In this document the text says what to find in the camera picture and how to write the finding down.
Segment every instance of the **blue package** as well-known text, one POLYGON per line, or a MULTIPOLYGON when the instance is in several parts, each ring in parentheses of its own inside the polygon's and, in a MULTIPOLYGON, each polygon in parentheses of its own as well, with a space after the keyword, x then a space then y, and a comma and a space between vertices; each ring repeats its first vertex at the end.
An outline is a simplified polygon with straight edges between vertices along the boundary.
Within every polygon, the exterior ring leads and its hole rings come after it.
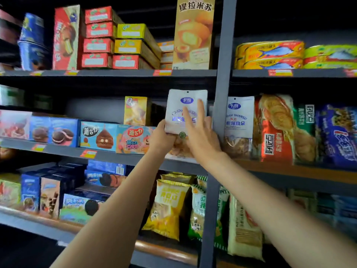
POLYGON ((117 134, 116 123, 82 121, 80 146, 115 152, 117 134))
POLYGON ((336 166, 357 168, 357 149, 353 136, 340 121, 346 114, 348 115, 346 108, 333 108, 330 105, 325 107, 323 128, 326 151, 336 166))
POLYGON ((27 41, 19 41, 18 45, 23 70, 46 70, 50 67, 50 52, 47 48, 27 41))
POLYGON ((50 118, 50 142, 62 146, 78 146, 79 120, 64 117, 50 118))
POLYGON ((41 176, 38 171, 24 172, 21 175, 21 203, 26 211, 37 212, 40 205, 41 176))
POLYGON ((114 162, 101 162, 96 160, 88 160, 87 169, 94 171, 109 172, 118 175, 128 176, 134 166, 125 164, 116 164, 114 162))
POLYGON ((48 132, 51 123, 49 117, 31 116, 29 140, 49 143, 48 132))
POLYGON ((22 23, 20 40, 44 44, 44 20, 34 14, 26 13, 22 23))
POLYGON ((64 194, 60 219, 79 224, 86 224, 98 211, 110 194, 90 192, 76 189, 64 194))
POLYGON ((122 175, 88 169, 84 171, 84 176, 86 183, 113 188, 118 188, 126 178, 122 175))
POLYGON ((355 138, 355 144, 357 144, 357 107, 349 107, 348 113, 352 121, 352 133, 355 138))

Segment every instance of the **green snack bag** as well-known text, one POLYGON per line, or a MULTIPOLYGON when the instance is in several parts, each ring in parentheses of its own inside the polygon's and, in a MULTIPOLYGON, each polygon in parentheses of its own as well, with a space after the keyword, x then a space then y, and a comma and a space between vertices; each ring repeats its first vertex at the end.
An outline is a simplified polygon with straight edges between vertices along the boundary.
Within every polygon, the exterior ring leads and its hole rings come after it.
POLYGON ((314 162, 316 158, 315 105, 294 107, 294 142, 298 162, 314 162))
MULTIPOLYGON (((202 241, 203 224, 206 210, 206 189, 200 185, 191 185, 192 188, 192 212, 188 236, 190 239, 202 241)), ((223 241, 221 217, 229 197, 226 189, 221 189, 218 198, 218 212, 216 224, 215 247, 227 251, 227 246, 223 241)))

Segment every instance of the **price tag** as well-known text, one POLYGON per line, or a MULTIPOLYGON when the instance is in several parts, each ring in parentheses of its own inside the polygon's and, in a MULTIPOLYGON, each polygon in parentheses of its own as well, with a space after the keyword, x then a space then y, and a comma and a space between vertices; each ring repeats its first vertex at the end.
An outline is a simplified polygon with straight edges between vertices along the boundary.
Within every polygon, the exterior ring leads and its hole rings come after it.
POLYGON ((33 147, 32 147, 32 150, 33 151, 37 151, 37 152, 43 152, 43 150, 45 149, 46 145, 44 144, 35 144, 33 147))
POLYGON ((30 73, 31 76, 41 76, 44 70, 33 71, 30 73))
POLYGON ((345 73, 347 77, 357 77, 357 70, 346 68, 345 73))
POLYGON ((86 149, 85 151, 82 152, 82 155, 80 157, 87 158, 87 159, 94 159, 96 155, 97 155, 96 151, 86 149))
POLYGON ((290 76, 292 77, 292 70, 268 70, 269 76, 290 76))
POLYGON ((154 70, 153 76, 171 76, 172 70, 154 70))
POLYGON ((66 70, 65 75, 66 76, 76 76, 78 74, 79 70, 66 70))

